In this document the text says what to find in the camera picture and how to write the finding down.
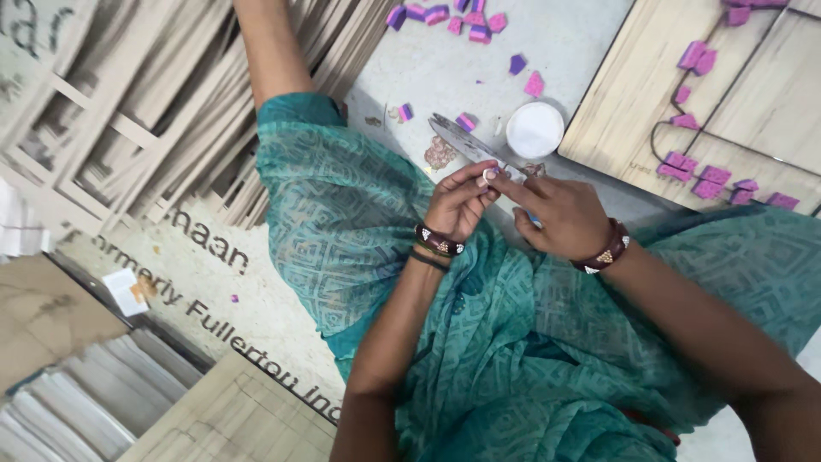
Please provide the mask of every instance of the small foam scrap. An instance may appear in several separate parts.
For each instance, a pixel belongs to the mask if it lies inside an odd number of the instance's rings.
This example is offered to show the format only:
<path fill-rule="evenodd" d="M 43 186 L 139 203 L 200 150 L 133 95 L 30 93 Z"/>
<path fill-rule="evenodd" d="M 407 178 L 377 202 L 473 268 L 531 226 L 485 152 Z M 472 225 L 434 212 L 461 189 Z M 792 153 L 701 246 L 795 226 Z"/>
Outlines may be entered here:
<path fill-rule="evenodd" d="M 767 199 L 767 204 L 770 206 L 781 207 L 782 209 L 787 210 L 795 210 L 796 206 L 800 201 L 795 197 L 790 197 L 787 194 L 781 194 L 780 192 L 776 192 L 769 199 Z"/>
<path fill-rule="evenodd" d="M 730 203 L 734 206 L 746 206 L 753 199 L 753 192 L 746 189 L 736 189 L 730 195 Z"/>
<path fill-rule="evenodd" d="M 462 19 L 459 16 L 454 16 L 451 18 L 450 24 L 447 25 L 447 30 L 452 34 L 461 35 L 461 23 Z"/>
<path fill-rule="evenodd" d="M 451 9 L 447 5 L 437 5 L 428 8 L 424 13 L 424 23 L 427 25 L 437 25 L 442 21 L 447 21 L 451 17 Z"/>
<path fill-rule="evenodd" d="M 675 116 L 670 118 L 670 123 L 673 124 L 674 127 L 684 127 L 689 128 L 690 130 L 700 130 L 701 126 L 698 122 L 695 121 L 695 116 L 693 114 L 687 113 L 682 114 L 680 116 Z"/>
<path fill-rule="evenodd" d="M 676 104 L 684 104 L 690 98 L 690 94 L 692 92 L 693 90 L 689 86 L 682 85 L 678 88 L 678 91 L 676 92 L 676 97 L 673 99 L 673 101 L 676 101 Z"/>
<path fill-rule="evenodd" d="M 402 25 L 405 24 L 405 19 L 407 19 L 407 17 L 407 8 L 402 5 L 398 5 L 388 13 L 388 18 L 385 20 L 385 23 L 398 32 L 399 29 L 402 28 Z"/>
<path fill-rule="evenodd" d="M 488 19 L 488 24 L 490 24 L 490 31 L 494 34 L 498 34 L 507 27 L 507 17 L 504 13 L 493 15 Z"/>
<path fill-rule="evenodd" d="M 727 181 L 730 180 L 732 173 L 729 170 L 720 169 L 718 167 L 713 167 L 712 165 L 708 165 L 704 167 L 704 170 L 701 171 L 701 175 L 699 178 L 714 182 L 719 186 L 724 186 L 727 184 Z"/>
<path fill-rule="evenodd" d="M 702 54 L 701 58 L 699 58 L 699 62 L 693 68 L 693 72 L 699 77 L 706 75 L 713 70 L 713 67 L 716 64 L 717 56 L 718 51 L 714 49 L 704 51 L 704 54 Z"/>
<path fill-rule="evenodd" d="M 476 128 L 476 122 L 470 119 L 470 116 L 466 113 L 459 114 L 459 117 L 456 118 L 456 123 L 459 124 L 459 127 L 465 129 L 466 132 L 470 133 Z"/>
<path fill-rule="evenodd" d="M 701 55 L 704 54 L 706 49 L 707 44 L 701 40 L 690 42 L 690 45 L 687 46 L 687 50 L 678 62 L 678 67 L 680 69 L 684 69 L 685 71 L 692 69 L 699 63 L 699 59 L 701 59 Z"/>
<path fill-rule="evenodd" d="M 511 56 L 511 69 L 509 72 L 514 76 L 518 76 L 519 72 L 522 72 L 526 65 L 527 62 L 525 61 L 524 56 L 520 54 Z"/>
<path fill-rule="evenodd" d="M 470 33 L 468 34 L 468 40 L 481 44 L 489 44 L 490 30 L 483 25 L 472 25 L 470 27 Z"/>
<path fill-rule="evenodd" d="M 419 3 L 411 3 L 410 5 L 405 5 L 405 11 L 408 19 L 424 22 L 424 14 L 428 11 L 428 9 L 421 6 Z"/>
<path fill-rule="evenodd" d="M 673 177 L 682 182 L 689 182 L 693 178 L 693 174 L 690 172 L 685 172 L 684 170 L 677 169 L 672 165 L 667 164 L 660 164 L 656 168 L 656 173 L 659 175 L 664 175 L 666 177 Z"/>
<path fill-rule="evenodd" d="M 470 25 L 484 25 L 484 15 L 482 13 L 472 12 L 465 16 L 465 23 Z"/>
<path fill-rule="evenodd" d="M 739 25 L 747 24 L 750 20 L 750 13 L 753 9 L 750 7 L 730 8 L 727 12 L 727 25 L 738 27 Z"/>
<path fill-rule="evenodd" d="M 699 180 L 699 182 L 693 186 L 691 191 L 693 194 L 701 197 L 702 199 L 715 199 L 721 195 L 722 189 L 724 189 L 724 187 L 720 184 L 709 182 L 707 180 Z"/>
<path fill-rule="evenodd" d="M 527 81 L 527 85 L 525 85 L 525 93 L 538 98 L 542 94 L 542 91 L 544 91 L 544 81 L 542 80 L 542 75 L 539 74 L 539 71 L 533 71 L 533 73 L 530 74 L 530 79 Z"/>
<path fill-rule="evenodd" d="M 758 191 L 759 184 L 755 182 L 755 180 L 741 180 L 739 182 L 734 183 L 732 186 L 738 189 L 745 189 L 747 191 Z"/>

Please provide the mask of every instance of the wooden puzzle board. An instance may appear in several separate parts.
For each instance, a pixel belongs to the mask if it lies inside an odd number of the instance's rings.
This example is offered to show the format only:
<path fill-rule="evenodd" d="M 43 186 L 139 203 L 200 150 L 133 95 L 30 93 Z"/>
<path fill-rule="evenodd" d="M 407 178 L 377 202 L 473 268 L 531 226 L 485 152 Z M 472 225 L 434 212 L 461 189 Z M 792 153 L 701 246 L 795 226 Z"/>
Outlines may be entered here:
<path fill-rule="evenodd" d="M 559 154 L 694 210 L 727 206 L 732 182 L 753 178 L 756 200 L 781 192 L 801 199 L 797 212 L 813 214 L 821 204 L 821 0 L 791 8 L 754 11 L 729 27 L 718 0 L 637 0 Z M 698 39 L 718 60 L 706 76 L 686 77 L 692 96 L 681 108 L 706 133 L 662 125 L 654 145 L 662 157 L 677 150 L 697 159 L 696 173 L 706 165 L 732 171 L 715 200 L 692 194 L 695 180 L 659 177 L 650 144 L 654 126 L 679 114 L 671 97 L 685 73 L 676 65 Z"/>

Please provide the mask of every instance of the wooden board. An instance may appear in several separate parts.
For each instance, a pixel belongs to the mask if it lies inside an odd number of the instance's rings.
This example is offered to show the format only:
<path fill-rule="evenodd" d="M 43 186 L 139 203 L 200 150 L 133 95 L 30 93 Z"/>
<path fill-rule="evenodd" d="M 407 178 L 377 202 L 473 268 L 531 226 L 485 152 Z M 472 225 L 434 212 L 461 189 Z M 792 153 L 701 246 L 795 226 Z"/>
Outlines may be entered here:
<path fill-rule="evenodd" d="M 814 1 L 804 4 L 808 8 L 816 5 Z M 719 25 L 722 14 L 722 6 L 713 0 L 637 0 L 571 122 L 559 146 L 559 154 L 694 210 L 727 206 L 729 189 L 718 200 L 704 201 L 690 193 L 695 180 L 684 184 L 655 173 L 659 161 L 651 150 L 651 131 L 657 122 L 679 114 L 672 107 L 671 97 L 685 73 L 676 64 L 692 40 L 708 39 L 709 46 L 718 50 L 718 61 L 712 72 L 685 79 L 693 94 L 682 107 L 693 113 L 700 123 L 707 122 L 710 130 L 713 122 L 720 120 L 720 113 L 732 112 L 733 106 L 725 109 L 725 104 L 755 99 L 755 95 L 742 92 L 742 84 L 746 80 L 766 80 L 766 76 L 760 75 L 760 68 L 772 64 L 767 50 L 775 45 L 774 40 L 783 40 L 779 34 L 782 27 L 788 30 L 789 21 L 813 19 L 803 16 L 796 19 L 798 15 L 794 12 L 757 11 L 748 24 L 734 28 Z M 801 31 L 801 38 L 813 36 L 812 25 L 802 29 L 806 30 Z M 812 54 L 811 44 L 818 43 L 814 40 L 799 46 L 802 50 L 799 54 Z M 781 72 L 792 71 L 781 68 Z M 797 70 L 795 73 L 802 81 L 811 78 Z M 769 104 L 764 101 L 756 105 L 759 112 L 768 110 Z M 816 118 L 821 114 L 818 105 L 809 110 Z M 805 120 L 809 115 L 798 112 L 792 117 Z M 738 137 L 748 141 L 754 135 Z M 755 178 L 762 186 L 756 199 L 766 200 L 773 192 L 783 192 L 801 199 L 796 211 L 804 214 L 812 213 L 821 202 L 818 176 L 731 143 L 687 129 L 662 126 L 654 144 L 661 156 L 670 150 L 686 151 L 689 146 L 687 154 L 700 161 L 697 173 L 705 165 L 715 165 L 733 172 L 731 182 Z M 815 171 L 821 172 L 821 159 L 816 162 Z"/>

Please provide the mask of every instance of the pink foam piece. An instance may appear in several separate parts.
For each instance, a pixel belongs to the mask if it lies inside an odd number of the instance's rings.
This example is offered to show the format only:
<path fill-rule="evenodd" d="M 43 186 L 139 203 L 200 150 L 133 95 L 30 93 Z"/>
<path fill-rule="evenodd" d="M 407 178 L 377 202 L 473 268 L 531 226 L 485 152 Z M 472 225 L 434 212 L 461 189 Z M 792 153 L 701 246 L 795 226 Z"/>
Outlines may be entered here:
<path fill-rule="evenodd" d="M 795 210 L 799 202 L 800 201 L 795 197 L 790 197 L 787 194 L 781 194 L 780 192 L 776 192 L 770 196 L 769 199 L 767 199 L 767 204 L 787 210 Z"/>
<path fill-rule="evenodd" d="M 704 167 L 704 170 L 701 171 L 701 175 L 699 178 L 714 182 L 719 186 L 724 186 L 727 184 L 727 181 L 730 180 L 732 173 L 729 170 L 720 169 L 718 167 L 713 167 L 712 165 L 708 165 Z"/>
<path fill-rule="evenodd" d="M 459 114 L 459 117 L 456 118 L 456 123 L 459 124 L 459 127 L 465 129 L 466 132 L 470 133 L 476 128 L 476 123 L 470 119 L 470 116 L 466 113 Z"/>
<path fill-rule="evenodd" d="M 690 98 L 690 93 L 692 92 L 693 90 L 691 90 L 689 86 L 682 85 L 678 88 L 674 101 L 676 101 L 676 104 L 684 104 Z"/>
<path fill-rule="evenodd" d="M 746 189 L 747 191 L 758 191 L 759 184 L 755 182 L 755 180 L 741 180 L 739 182 L 734 183 L 732 186 L 738 189 Z"/>
<path fill-rule="evenodd" d="M 484 15 L 482 13 L 472 12 L 465 16 L 465 23 L 471 25 L 484 25 Z"/>
<path fill-rule="evenodd" d="M 730 203 L 734 206 L 746 206 L 753 199 L 753 192 L 746 189 L 736 189 L 730 195 Z"/>
<path fill-rule="evenodd" d="M 399 29 L 402 28 L 402 25 L 405 24 L 405 19 L 407 19 L 407 8 L 398 5 L 388 13 L 388 18 L 385 22 L 398 32 Z"/>
<path fill-rule="evenodd" d="M 401 117 L 402 120 L 405 122 L 413 118 L 413 111 L 411 111 L 411 107 L 409 104 L 403 104 L 399 108 L 399 117 Z"/>
<path fill-rule="evenodd" d="M 461 35 L 461 23 L 461 18 L 459 16 L 454 16 L 451 18 L 451 23 L 447 25 L 447 29 L 453 34 Z"/>
<path fill-rule="evenodd" d="M 670 118 L 670 123 L 675 127 L 689 128 L 690 130 L 700 130 L 701 126 L 695 121 L 693 114 L 687 113 Z"/>
<path fill-rule="evenodd" d="M 747 24 L 752 11 L 753 9 L 750 7 L 730 8 L 730 11 L 727 12 L 727 25 L 738 27 Z"/>
<path fill-rule="evenodd" d="M 714 49 L 709 49 L 701 55 L 699 58 L 698 64 L 695 65 L 693 72 L 697 76 L 706 75 L 708 72 L 713 70 L 713 66 L 716 64 L 716 57 L 718 56 L 718 51 Z"/>
<path fill-rule="evenodd" d="M 539 71 L 533 71 L 533 73 L 530 74 L 527 85 L 525 85 L 525 93 L 538 98 L 542 94 L 542 91 L 544 91 L 542 76 L 539 74 Z"/>
<path fill-rule="evenodd" d="M 498 34 L 507 27 L 507 17 L 504 13 L 493 15 L 488 19 L 488 24 L 490 24 L 490 31 L 494 34 Z"/>
<path fill-rule="evenodd" d="M 699 63 L 699 59 L 701 58 L 701 55 L 704 54 L 706 49 L 707 44 L 701 40 L 690 42 L 690 45 L 687 46 L 687 50 L 678 62 L 678 67 L 684 69 L 685 71 L 692 69 Z"/>
<path fill-rule="evenodd" d="M 659 175 L 673 177 L 682 182 L 689 182 L 693 178 L 692 173 L 685 172 L 684 170 L 677 169 L 667 164 L 660 164 L 656 168 L 656 173 L 658 173 Z"/>
<path fill-rule="evenodd" d="M 693 194 L 701 197 L 702 199 L 715 199 L 721 195 L 722 189 L 724 189 L 724 187 L 720 184 L 706 180 L 699 180 L 699 182 L 693 186 L 691 191 Z"/>

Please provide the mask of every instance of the debris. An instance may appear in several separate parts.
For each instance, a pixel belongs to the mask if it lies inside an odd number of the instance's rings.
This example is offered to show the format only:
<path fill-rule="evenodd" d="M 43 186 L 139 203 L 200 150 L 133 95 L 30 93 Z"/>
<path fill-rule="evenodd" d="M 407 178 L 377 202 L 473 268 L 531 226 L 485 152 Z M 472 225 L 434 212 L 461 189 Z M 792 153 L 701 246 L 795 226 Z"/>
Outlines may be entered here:
<path fill-rule="evenodd" d="M 494 34 L 498 34 L 507 27 L 507 18 L 504 13 L 499 13 L 491 16 L 490 19 L 488 19 L 488 24 L 490 24 L 490 31 Z"/>
<path fill-rule="evenodd" d="M 525 85 L 525 93 L 538 98 L 542 94 L 542 91 L 544 91 L 542 76 L 539 74 L 539 71 L 533 71 L 533 73 L 530 74 L 527 85 Z"/>
<path fill-rule="evenodd" d="M 522 72 L 522 70 L 525 69 L 526 65 L 527 65 L 527 62 L 525 61 L 524 56 L 522 56 L 520 54 L 511 56 L 511 70 L 510 70 L 510 73 L 513 74 L 514 76 L 518 76 L 519 72 Z"/>

